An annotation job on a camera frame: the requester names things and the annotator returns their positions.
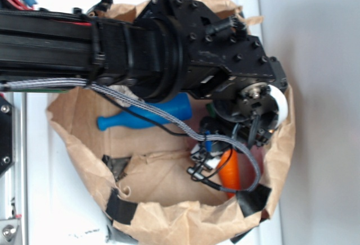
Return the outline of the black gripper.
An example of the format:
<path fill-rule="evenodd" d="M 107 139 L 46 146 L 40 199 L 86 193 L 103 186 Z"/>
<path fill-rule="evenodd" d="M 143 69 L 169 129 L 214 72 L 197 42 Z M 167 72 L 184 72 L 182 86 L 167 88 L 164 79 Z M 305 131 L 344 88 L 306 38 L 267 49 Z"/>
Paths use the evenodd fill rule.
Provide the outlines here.
<path fill-rule="evenodd" d="M 234 137 L 249 147 L 269 143 L 274 131 L 289 113 L 285 92 L 288 86 L 254 83 L 230 86 L 212 96 L 207 129 Z"/>

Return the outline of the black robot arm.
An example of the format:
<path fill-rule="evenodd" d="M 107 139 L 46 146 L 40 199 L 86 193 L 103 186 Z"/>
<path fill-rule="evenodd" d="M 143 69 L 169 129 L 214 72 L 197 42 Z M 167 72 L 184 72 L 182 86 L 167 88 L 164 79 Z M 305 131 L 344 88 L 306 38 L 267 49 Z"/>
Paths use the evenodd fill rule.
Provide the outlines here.
<path fill-rule="evenodd" d="M 2 91 L 110 85 L 148 103 L 209 99 L 221 128 L 257 146 L 289 113 L 281 64 L 234 12 L 197 0 L 151 0 L 132 22 L 1 10 Z"/>

